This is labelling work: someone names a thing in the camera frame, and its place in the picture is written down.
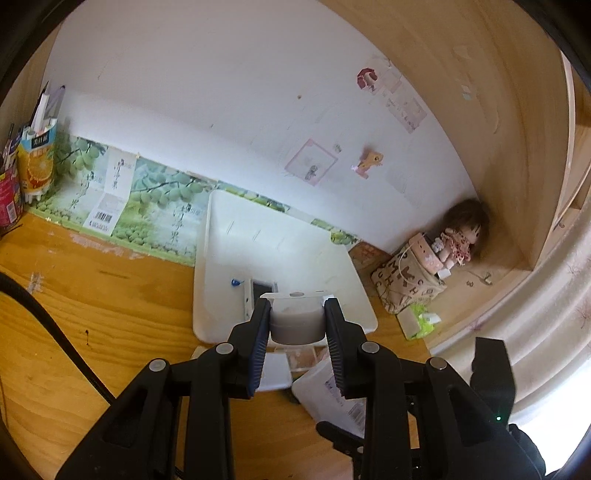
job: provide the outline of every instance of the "black cable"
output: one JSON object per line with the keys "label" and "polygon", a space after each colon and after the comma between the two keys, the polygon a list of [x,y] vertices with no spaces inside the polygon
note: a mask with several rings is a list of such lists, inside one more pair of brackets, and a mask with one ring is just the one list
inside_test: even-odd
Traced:
{"label": "black cable", "polygon": [[[64,332],[61,331],[57,323],[45,308],[31,295],[26,289],[21,287],[16,281],[11,279],[8,275],[0,272],[0,291],[14,299],[20,305],[25,307],[31,315],[33,315],[43,328],[51,335],[57,342],[59,347],[64,351],[70,360],[74,363],[76,368],[80,370],[82,375],[90,382],[95,390],[103,397],[109,405],[112,405],[116,400],[115,396],[109,391],[106,385],[99,377],[92,371],[84,359],[80,356],[74,345],[70,343]],[[178,467],[174,467],[174,473],[180,479],[183,478],[183,471]]]}

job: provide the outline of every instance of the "doll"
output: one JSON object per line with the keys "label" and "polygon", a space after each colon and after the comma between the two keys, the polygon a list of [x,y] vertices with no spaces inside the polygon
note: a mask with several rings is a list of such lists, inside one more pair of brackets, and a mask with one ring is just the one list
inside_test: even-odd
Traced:
{"label": "doll", "polygon": [[431,248],[449,270],[480,252],[488,238],[489,217],[483,203],[469,199],[450,208],[443,222],[446,228]]}

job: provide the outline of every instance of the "silver screw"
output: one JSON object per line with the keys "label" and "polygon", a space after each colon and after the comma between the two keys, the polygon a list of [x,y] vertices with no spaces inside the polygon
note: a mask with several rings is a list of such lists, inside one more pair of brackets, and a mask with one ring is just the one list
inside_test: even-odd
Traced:
{"label": "silver screw", "polygon": [[429,364],[436,370],[443,370],[447,367],[447,362],[440,356],[434,356],[429,360]]}
{"label": "silver screw", "polygon": [[216,352],[220,355],[227,355],[234,351],[234,346],[231,343],[220,343],[216,347]]}
{"label": "silver screw", "polygon": [[152,360],[150,362],[150,370],[152,372],[161,372],[166,367],[166,362],[161,358],[157,358],[156,360]]}
{"label": "silver screw", "polygon": [[375,342],[364,342],[361,344],[361,350],[365,353],[377,353],[379,345]]}

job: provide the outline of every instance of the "brown hair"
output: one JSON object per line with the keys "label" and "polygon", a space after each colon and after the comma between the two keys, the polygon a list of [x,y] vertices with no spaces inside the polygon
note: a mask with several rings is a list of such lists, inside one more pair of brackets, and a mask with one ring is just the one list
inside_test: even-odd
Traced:
{"label": "brown hair", "polygon": [[470,247],[470,253],[477,257],[489,235],[490,219],[486,205],[476,199],[467,199],[450,208],[443,222],[446,228],[452,228],[460,231],[460,228],[467,226],[469,228],[480,227],[476,243]]}

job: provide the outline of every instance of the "white plastic bag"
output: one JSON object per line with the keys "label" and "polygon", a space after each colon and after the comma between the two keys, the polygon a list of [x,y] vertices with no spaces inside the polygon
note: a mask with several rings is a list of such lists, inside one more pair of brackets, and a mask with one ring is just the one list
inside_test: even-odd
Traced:
{"label": "white plastic bag", "polygon": [[365,399],[346,400],[335,383],[330,357],[294,381],[291,390],[316,421],[329,421],[361,438],[365,435]]}

